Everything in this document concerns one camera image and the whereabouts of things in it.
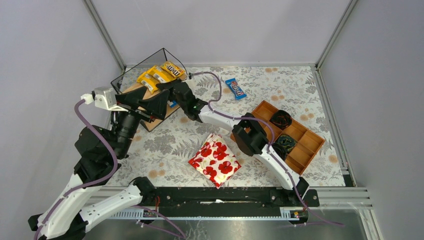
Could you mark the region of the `yellow candy bar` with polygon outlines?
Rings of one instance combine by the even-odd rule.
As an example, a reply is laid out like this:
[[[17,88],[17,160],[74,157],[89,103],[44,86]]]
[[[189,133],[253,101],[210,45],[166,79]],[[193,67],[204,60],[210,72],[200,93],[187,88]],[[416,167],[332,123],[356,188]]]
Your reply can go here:
[[[147,73],[151,75],[153,78],[155,78],[157,81],[162,83],[169,83],[176,79],[175,76],[168,73],[166,70],[162,69],[161,67],[154,65],[151,67]]]
[[[137,78],[137,82],[142,84],[144,87],[148,88],[151,94],[159,90],[159,88],[157,87],[159,81],[147,72],[142,73]]]

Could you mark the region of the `blue white candy bar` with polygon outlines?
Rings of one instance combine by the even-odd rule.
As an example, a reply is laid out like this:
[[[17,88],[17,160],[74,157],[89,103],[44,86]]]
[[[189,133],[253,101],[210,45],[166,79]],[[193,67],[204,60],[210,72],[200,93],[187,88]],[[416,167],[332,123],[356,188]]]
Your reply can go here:
[[[177,108],[179,106],[178,103],[175,100],[173,100],[173,101],[169,100],[167,103],[168,103],[168,105],[171,109]]]

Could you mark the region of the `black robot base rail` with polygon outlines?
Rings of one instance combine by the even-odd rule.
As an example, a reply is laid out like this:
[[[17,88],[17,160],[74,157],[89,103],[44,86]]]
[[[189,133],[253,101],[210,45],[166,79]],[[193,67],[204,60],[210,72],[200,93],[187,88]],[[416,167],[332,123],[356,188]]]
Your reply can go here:
[[[150,207],[171,218],[279,217],[283,208],[319,207],[316,190],[281,187],[142,187],[139,206]]]

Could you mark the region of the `yellow m&m candy bag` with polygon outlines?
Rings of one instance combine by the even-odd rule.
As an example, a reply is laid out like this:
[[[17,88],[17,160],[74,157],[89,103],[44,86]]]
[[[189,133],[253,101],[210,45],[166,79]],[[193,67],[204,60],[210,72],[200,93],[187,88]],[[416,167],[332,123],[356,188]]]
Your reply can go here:
[[[172,61],[166,61],[160,66],[163,70],[165,70],[167,73],[172,75],[174,78],[180,78],[183,76],[186,71],[174,64]]]

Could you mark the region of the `blue m&m candy bag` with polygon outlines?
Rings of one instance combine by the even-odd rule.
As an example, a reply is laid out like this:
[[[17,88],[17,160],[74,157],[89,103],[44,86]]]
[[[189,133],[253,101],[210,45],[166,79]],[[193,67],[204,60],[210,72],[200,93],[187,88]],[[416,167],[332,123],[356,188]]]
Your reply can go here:
[[[225,80],[224,83],[230,89],[230,91],[233,93],[235,100],[238,101],[238,100],[241,100],[241,99],[247,97],[247,94],[241,88],[241,86],[237,82],[236,78],[231,78],[231,79]]]

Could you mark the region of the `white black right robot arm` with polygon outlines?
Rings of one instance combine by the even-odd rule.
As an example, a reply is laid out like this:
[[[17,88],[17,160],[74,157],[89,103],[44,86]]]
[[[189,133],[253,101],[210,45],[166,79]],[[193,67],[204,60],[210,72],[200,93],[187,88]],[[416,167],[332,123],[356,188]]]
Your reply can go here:
[[[230,131],[235,138],[238,148],[248,156],[253,156],[264,164],[277,178],[281,187],[291,194],[297,195],[302,200],[309,190],[309,183],[295,172],[272,146],[268,140],[266,126],[274,139],[274,131],[270,124],[255,118],[251,113],[244,115],[230,115],[212,109],[211,105],[194,96],[188,84],[184,81],[174,80],[160,83],[158,89],[167,90],[169,96],[176,100],[186,116],[200,123],[212,124]]]

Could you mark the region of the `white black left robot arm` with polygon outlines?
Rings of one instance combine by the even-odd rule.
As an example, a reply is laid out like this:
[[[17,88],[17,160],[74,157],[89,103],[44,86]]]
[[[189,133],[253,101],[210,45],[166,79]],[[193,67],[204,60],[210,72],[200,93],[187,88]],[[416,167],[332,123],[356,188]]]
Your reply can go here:
[[[93,227],[128,207],[141,203],[159,203],[156,188],[147,177],[137,177],[120,193],[86,206],[121,167],[128,157],[138,126],[143,120],[164,119],[170,92],[165,89],[145,98],[146,87],[116,94],[113,88],[98,87],[83,94],[74,111],[85,127],[75,148],[80,159],[55,203],[45,212],[33,215],[28,224],[36,240],[81,240]],[[80,106],[95,104],[117,114],[111,129],[90,124]]]

